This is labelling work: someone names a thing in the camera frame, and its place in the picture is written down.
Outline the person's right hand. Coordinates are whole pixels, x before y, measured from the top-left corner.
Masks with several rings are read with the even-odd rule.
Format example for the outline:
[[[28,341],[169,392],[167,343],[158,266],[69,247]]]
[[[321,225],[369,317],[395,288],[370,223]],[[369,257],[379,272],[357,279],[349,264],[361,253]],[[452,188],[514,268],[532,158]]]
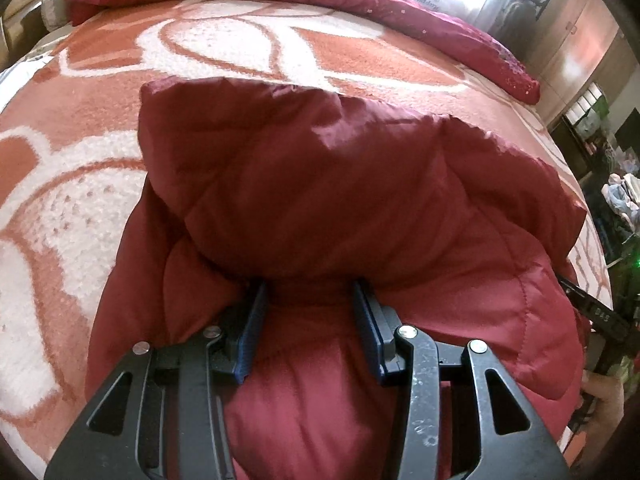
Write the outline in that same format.
[[[593,463],[624,417],[624,386],[617,377],[584,370],[582,391],[594,397],[596,407],[585,426],[586,444],[579,463]]]

